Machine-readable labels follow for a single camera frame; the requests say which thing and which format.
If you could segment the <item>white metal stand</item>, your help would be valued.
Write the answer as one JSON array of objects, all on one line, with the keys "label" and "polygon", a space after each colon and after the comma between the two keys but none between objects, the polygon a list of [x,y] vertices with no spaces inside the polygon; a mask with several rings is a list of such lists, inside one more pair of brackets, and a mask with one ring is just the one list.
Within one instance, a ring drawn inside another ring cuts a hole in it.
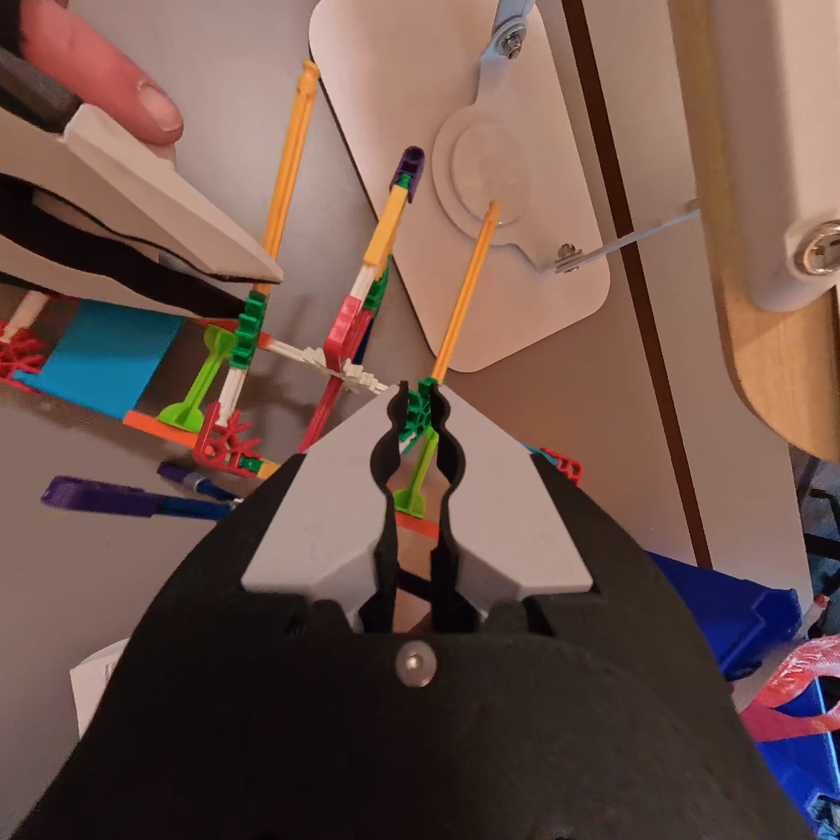
[{"label": "white metal stand", "polygon": [[596,312],[607,255],[699,215],[697,200],[621,238],[593,206],[597,159],[571,46],[548,2],[320,2],[311,56],[377,216],[408,146],[425,169],[394,258],[430,349],[443,342],[490,200],[500,221],[451,360],[481,371]]}]

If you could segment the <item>colourful construction toy airplane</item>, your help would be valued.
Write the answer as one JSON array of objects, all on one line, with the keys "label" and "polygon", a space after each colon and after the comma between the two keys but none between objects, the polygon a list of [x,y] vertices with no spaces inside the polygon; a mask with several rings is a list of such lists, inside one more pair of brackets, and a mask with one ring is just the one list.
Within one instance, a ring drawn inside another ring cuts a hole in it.
[{"label": "colourful construction toy airplane", "polygon": [[[362,264],[364,270],[376,270],[376,274],[364,299],[345,299],[328,337],[329,353],[323,348],[297,350],[262,332],[267,297],[259,290],[249,292],[243,300],[245,309],[236,319],[216,320],[178,317],[33,289],[13,317],[2,321],[2,382],[23,391],[57,396],[193,449],[191,440],[207,415],[202,402],[222,364],[228,363],[231,371],[243,372],[257,350],[270,351],[328,379],[304,439],[304,443],[313,445],[314,434],[322,432],[339,390],[379,395],[386,389],[364,371],[362,361],[390,277],[393,254],[385,247],[393,247],[404,209],[396,202],[395,190],[402,189],[403,202],[410,203],[424,163],[422,149],[410,146],[404,150],[383,219]],[[34,205],[65,224],[137,249],[137,245],[111,236],[89,218],[78,215],[73,206],[2,174],[4,196],[29,196]],[[135,406],[187,319],[204,326],[206,362],[184,401],[166,407],[157,418],[143,415]],[[234,411],[233,400],[232,391],[225,387],[218,400],[223,405],[223,421]]]}]

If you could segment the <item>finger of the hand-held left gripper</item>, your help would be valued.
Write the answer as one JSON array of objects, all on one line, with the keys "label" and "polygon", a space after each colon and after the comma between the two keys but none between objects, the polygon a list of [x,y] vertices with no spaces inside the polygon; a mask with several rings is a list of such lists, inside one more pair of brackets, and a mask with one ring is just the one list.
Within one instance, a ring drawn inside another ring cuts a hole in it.
[{"label": "finger of the hand-held left gripper", "polygon": [[38,291],[185,318],[234,320],[245,309],[213,283],[65,224],[29,196],[2,197],[1,234],[2,278]]},{"label": "finger of the hand-held left gripper", "polygon": [[74,207],[109,235],[216,280],[283,281],[276,258],[99,108],[80,106],[59,133],[5,109],[1,126],[2,174]]}]

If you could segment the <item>white instruction booklet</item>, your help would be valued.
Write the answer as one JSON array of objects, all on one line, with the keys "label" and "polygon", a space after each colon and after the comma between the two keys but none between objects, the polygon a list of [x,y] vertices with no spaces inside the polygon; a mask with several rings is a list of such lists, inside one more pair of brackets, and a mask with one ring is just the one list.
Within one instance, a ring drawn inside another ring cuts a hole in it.
[{"label": "white instruction booklet", "polygon": [[125,649],[128,638],[119,640],[91,654],[69,672],[77,715],[79,738],[83,737],[95,714],[113,670]]}]

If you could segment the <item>crumpled printed packaging bag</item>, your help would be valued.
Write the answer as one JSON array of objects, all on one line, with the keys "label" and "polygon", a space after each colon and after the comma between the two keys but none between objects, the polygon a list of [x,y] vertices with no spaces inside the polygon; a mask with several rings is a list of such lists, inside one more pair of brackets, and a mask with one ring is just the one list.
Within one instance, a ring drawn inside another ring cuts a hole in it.
[{"label": "crumpled printed packaging bag", "polygon": [[810,717],[793,717],[780,708],[800,697],[822,677],[839,677],[839,636],[809,640],[789,653],[740,712],[743,726],[756,743],[798,739],[836,732],[839,705]]}]

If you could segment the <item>person's left hand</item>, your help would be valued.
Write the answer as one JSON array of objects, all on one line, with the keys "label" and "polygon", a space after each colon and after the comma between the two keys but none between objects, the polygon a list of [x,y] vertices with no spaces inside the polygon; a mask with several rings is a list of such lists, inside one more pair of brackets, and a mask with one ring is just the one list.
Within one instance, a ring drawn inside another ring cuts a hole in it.
[{"label": "person's left hand", "polygon": [[24,1],[18,7],[17,49],[30,65],[144,143],[168,146],[182,137],[183,117],[173,100],[68,2]]}]

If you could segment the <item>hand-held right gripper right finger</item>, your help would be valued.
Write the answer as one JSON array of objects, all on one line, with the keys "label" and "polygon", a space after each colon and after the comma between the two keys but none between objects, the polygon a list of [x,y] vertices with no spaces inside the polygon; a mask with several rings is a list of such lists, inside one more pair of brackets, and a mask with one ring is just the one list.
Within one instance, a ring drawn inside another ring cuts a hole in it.
[{"label": "hand-held right gripper right finger", "polygon": [[436,633],[468,633],[499,602],[594,584],[529,451],[446,385],[430,392],[440,501],[431,554]]}]

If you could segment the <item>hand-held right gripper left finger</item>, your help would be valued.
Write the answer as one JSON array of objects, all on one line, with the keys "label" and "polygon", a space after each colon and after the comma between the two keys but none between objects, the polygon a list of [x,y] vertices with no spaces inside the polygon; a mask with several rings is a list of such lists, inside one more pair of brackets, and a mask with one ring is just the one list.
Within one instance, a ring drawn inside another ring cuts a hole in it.
[{"label": "hand-held right gripper left finger", "polygon": [[333,601],[352,628],[388,634],[398,573],[389,480],[402,461],[408,384],[393,385],[302,456],[241,583]]}]

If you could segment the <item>blue plastic bin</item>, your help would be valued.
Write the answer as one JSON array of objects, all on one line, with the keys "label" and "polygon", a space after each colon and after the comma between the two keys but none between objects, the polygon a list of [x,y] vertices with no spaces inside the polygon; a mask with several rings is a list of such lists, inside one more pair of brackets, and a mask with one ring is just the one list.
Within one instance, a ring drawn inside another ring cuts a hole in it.
[{"label": "blue plastic bin", "polygon": [[[771,647],[794,640],[803,624],[795,590],[672,560],[650,552],[692,613],[728,682],[751,676]],[[757,748],[818,838],[838,838],[838,756],[833,735],[813,734]]]}]

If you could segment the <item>wooden board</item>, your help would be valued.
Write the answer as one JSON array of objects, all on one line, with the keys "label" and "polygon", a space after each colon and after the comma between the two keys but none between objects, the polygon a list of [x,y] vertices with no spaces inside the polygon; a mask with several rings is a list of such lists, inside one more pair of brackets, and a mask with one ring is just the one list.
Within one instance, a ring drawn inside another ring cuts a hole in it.
[{"label": "wooden board", "polygon": [[838,463],[838,285],[797,311],[765,311],[748,298],[709,3],[668,2],[668,14],[724,361],[757,418]]}]

